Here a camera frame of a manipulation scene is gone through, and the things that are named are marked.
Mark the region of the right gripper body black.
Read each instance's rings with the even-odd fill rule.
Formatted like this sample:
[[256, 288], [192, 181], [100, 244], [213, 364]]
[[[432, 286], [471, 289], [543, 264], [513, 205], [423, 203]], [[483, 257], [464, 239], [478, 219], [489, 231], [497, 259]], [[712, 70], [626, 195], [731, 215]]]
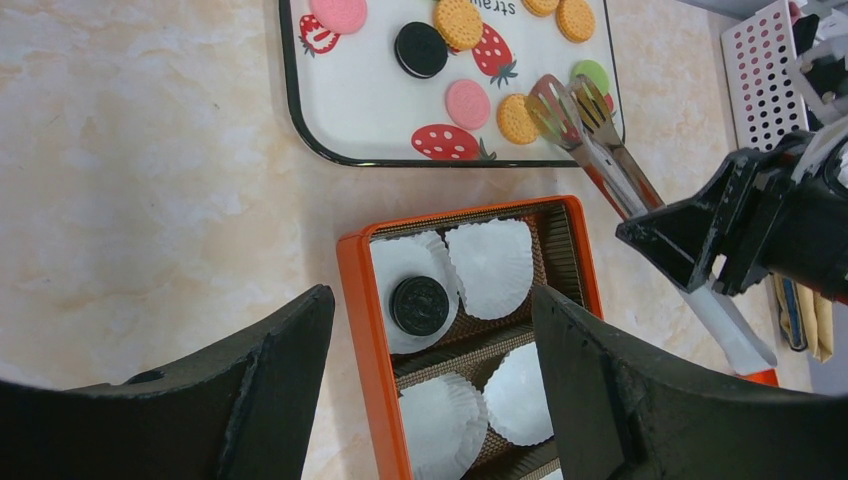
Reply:
[[770, 273], [828, 300], [847, 301], [847, 187], [842, 182], [847, 123], [816, 133], [794, 131], [762, 152], [728, 154], [723, 172], [738, 211], [719, 250], [724, 256], [714, 290], [745, 292]]

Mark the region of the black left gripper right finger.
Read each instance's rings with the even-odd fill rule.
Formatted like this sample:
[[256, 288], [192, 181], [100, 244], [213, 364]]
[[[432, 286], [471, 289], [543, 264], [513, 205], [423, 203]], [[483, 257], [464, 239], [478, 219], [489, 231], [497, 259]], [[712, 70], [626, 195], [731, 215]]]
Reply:
[[533, 290], [568, 479], [843, 479], [847, 401], [706, 369]]

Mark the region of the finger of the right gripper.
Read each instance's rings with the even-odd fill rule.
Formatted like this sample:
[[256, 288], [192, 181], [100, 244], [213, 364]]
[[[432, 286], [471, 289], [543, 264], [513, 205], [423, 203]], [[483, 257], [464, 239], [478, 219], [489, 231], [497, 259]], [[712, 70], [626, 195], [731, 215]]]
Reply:
[[686, 293], [705, 286], [746, 202], [746, 151], [729, 154], [693, 196], [626, 220], [616, 237]]

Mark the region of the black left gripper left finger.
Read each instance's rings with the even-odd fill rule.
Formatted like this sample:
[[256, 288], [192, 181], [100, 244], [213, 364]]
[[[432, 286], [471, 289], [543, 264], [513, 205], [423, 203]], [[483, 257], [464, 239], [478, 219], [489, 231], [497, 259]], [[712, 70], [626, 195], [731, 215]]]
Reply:
[[317, 285], [263, 320], [128, 381], [1, 385], [5, 479], [297, 479], [335, 298]]

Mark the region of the metal tongs white handle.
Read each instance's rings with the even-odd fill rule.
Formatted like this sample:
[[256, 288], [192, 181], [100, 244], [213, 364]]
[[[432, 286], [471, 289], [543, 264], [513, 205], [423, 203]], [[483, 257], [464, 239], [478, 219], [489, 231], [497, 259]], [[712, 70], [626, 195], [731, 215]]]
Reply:
[[[527, 111], [542, 136], [571, 155], [624, 220], [665, 206], [618, 134], [598, 87], [585, 75], [567, 85], [554, 75], [536, 81]], [[732, 370], [743, 377], [777, 366], [772, 349], [756, 335], [732, 300], [709, 284], [677, 292], [716, 340]]]

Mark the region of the green sandwich cookie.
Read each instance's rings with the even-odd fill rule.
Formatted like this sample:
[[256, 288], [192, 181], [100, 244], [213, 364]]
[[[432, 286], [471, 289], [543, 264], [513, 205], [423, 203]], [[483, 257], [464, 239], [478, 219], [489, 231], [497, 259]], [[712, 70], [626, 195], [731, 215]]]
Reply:
[[590, 59], [578, 61], [572, 68], [570, 77], [577, 79], [580, 75], [591, 80], [602, 95], [607, 95], [610, 88], [610, 79], [606, 69], [598, 62]]

